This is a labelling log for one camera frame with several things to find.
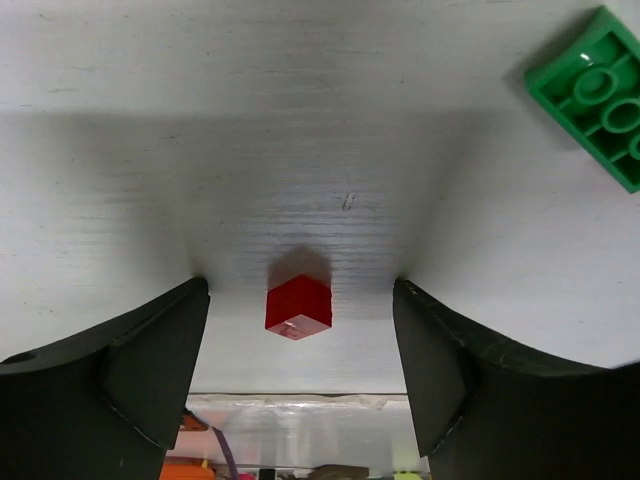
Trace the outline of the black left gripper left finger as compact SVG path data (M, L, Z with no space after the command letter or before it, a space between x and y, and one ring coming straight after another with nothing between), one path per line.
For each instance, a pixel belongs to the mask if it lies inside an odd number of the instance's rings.
M156 299L1 363L4 479L157 479L174 448L209 286Z

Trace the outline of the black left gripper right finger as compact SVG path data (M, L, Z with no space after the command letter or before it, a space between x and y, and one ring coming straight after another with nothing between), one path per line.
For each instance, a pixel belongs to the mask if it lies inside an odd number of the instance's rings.
M436 479L635 479L639 367L521 344L414 283L393 320L419 453Z

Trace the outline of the small red lego brick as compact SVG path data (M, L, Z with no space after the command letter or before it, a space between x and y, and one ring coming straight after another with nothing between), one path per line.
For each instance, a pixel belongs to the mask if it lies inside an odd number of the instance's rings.
M297 341L332 324L331 289L313 277L296 276L267 293L265 329L269 332Z

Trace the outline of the green two-stud lego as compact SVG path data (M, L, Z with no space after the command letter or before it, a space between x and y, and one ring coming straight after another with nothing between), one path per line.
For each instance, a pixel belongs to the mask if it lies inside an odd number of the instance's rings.
M629 193L639 191L639 40L607 7L550 62L529 94Z

